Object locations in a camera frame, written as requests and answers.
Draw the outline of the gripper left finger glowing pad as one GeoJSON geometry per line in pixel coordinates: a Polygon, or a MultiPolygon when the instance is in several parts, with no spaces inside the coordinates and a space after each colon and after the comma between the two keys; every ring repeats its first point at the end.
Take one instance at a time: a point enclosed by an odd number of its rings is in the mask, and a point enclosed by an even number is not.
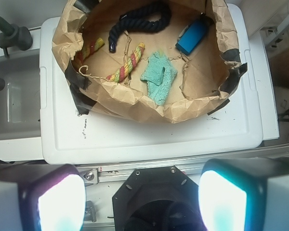
{"type": "Polygon", "coordinates": [[[0,164],[0,231],[79,231],[85,207],[74,165],[0,164]]]}

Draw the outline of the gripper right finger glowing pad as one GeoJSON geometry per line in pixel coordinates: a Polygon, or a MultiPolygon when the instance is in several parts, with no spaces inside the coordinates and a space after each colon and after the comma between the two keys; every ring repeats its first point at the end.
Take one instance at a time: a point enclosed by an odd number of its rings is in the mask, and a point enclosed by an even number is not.
{"type": "Polygon", "coordinates": [[[289,231],[289,157],[210,159],[198,203],[209,231],[289,231]]]}

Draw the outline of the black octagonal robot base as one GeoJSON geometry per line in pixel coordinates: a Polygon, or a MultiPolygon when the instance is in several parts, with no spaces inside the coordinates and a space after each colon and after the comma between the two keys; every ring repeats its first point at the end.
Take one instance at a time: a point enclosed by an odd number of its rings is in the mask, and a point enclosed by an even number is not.
{"type": "Polygon", "coordinates": [[[134,170],[112,197],[117,231],[203,231],[198,185],[175,166],[134,170]]]}

